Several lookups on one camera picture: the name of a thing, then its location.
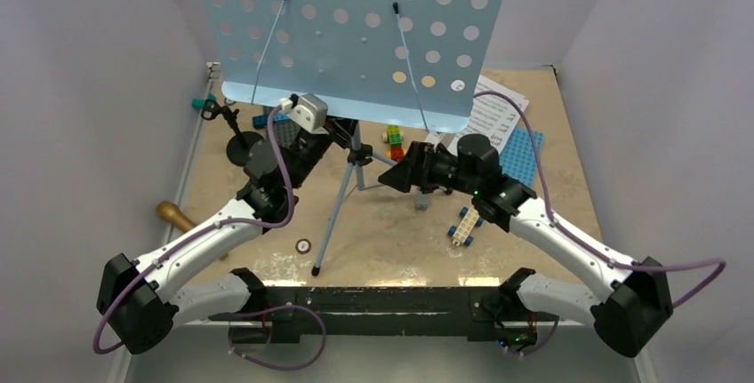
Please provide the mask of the black microphone stand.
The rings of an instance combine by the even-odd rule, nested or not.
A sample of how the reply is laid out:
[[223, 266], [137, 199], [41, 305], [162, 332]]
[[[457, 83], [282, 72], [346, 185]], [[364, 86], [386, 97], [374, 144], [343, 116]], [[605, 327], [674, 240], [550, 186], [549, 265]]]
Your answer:
[[251, 148], [263, 140], [258, 132], [242, 132], [238, 124], [238, 109], [227, 105], [220, 105], [215, 99], [206, 99], [201, 108], [200, 116], [205, 121], [212, 121], [222, 116], [234, 135], [226, 146], [226, 157], [235, 166], [243, 167], [250, 159]]

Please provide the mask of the light blue music stand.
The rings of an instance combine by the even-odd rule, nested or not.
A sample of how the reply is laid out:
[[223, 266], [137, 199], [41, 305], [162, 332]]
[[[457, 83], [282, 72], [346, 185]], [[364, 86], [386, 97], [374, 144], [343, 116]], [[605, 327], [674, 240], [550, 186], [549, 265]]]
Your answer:
[[224, 96], [311, 93], [331, 116], [458, 132], [502, 0], [202, 0]]

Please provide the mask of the gold microphone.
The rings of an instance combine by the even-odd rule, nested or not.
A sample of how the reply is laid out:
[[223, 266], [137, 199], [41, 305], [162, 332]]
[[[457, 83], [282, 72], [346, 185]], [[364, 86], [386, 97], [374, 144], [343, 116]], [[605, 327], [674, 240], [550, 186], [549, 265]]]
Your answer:
[[196, 222], [189, 218], [176, 203], [170, 201], [160, 202], [156, 206], [156, 214], [182, 234], [188, 233], [197, 226]]

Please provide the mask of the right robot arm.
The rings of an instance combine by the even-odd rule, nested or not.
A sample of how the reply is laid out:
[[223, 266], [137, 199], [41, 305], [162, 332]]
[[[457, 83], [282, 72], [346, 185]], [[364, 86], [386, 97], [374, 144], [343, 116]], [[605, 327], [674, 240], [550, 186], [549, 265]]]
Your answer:
[[463, 136], [455, 154], [441, 144], [414, 141], [378, 181], [402, 193], [450, 188], [468, 194], [486, 222], [535, 245], [579, 279], [563, 283], [517, 273], [499, 295], [509, 317], [545, 312], [590, 325], [614, 352], [633, 358], [673, 314], [660, 262], [613, 250], [554, 213], [543, 197], [502, 171], [499, 153], [485, 135]]

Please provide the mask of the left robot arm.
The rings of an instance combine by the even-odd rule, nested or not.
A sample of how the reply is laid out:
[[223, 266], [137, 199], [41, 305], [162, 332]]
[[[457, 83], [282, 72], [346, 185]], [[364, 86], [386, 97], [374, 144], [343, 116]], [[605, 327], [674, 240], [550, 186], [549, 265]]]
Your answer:
[[92, 348], [105, 355], [100, 338], [106, 328], [119, 347], [138, 355], [169, 332], [195, 320], [226, 315], [252, 320], [275, 310], [268, 289], [252, 271], [237, 268], [220, 280], [190, 280], [223, 254], [269, 231], [286, 226], [297, 201], [293, 194], [332, 144], [349, 148], [358, 122], [327, 117], [324, 132], [298, 131], [279, 146], [274, 132], [250, 148], [244, 171], [248, 182], [210, 218], [169, 244], [128, 259], [118, 254], [104, 267], [96, 307], [101, 314]]

